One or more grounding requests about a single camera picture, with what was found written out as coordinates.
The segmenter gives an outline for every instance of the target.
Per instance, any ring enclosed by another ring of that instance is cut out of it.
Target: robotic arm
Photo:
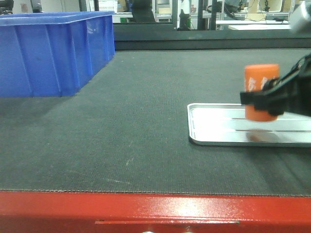
[[[311,2],[302,2],[290,18],[292,31],[311,31]],[[284,111],[311,116],[311,53],[284,77],[269,80],[261,91],[241,92],[241,104],[252,104],[277,116]]]

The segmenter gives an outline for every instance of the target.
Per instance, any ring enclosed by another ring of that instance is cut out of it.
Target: white desk
[[[285,25],[289,24],[288,21],[278,22],[275,20],[262,20],[262,21],[251,21],[251,20],[217,20],[217,25],[249,25],[249,24],[268,24],[268,25]]]
[[[249,25],[229,25],[231,30],[275,30],[275,29],[290,29],[290,25],[269,25],[269,24],[249,24]]]
[[[114,23],[120,23],[121,18],[133,18],[132,12],[118,12],[112,16]]]

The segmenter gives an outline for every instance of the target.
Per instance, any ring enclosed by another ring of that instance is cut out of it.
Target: white tray
[[[245,119],[240,104],[188,105],[190,138],[200,145],[309,147],[311,117],[285,113],[277,120]]]

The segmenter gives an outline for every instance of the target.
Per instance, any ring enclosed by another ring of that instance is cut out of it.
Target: bin rim
[[[0,16],[0,26],[69,24],[112,15],[113,11],[12,14]]]

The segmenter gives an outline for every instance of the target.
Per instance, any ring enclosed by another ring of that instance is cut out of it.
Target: red table edge
[[[310,197],[0,191],[0,218],[94,221],[256,221],[311,227]]]

